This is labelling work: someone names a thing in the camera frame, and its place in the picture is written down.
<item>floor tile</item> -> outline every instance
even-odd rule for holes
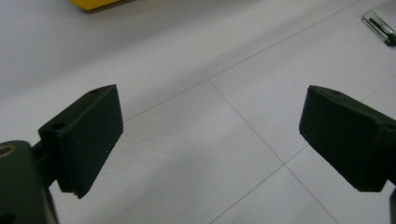
[[[3,1],[0,122],[9,129],[0,138],[36,141],[39,124],[113,83],[129,119],[343,7],[334,0],[145,0],[84,13],[69,1]]]
[[[254,189],[214,224],[317,224],[336,223],[300,184],[282,167]]]
[[[51,187],[62,223],[209,223],[282,165],[208,82],[124,130],[85,198]]]
[[[312,147],[287,166],[340,224],[389,224],[393,184],[388,182],[380,193],[358,192]]]
[[[394,76],[394,50],[373,42],[370,32],[342,12],[210,81],[287,161],[306,146],[298,125],[309,85],[362,100]]]

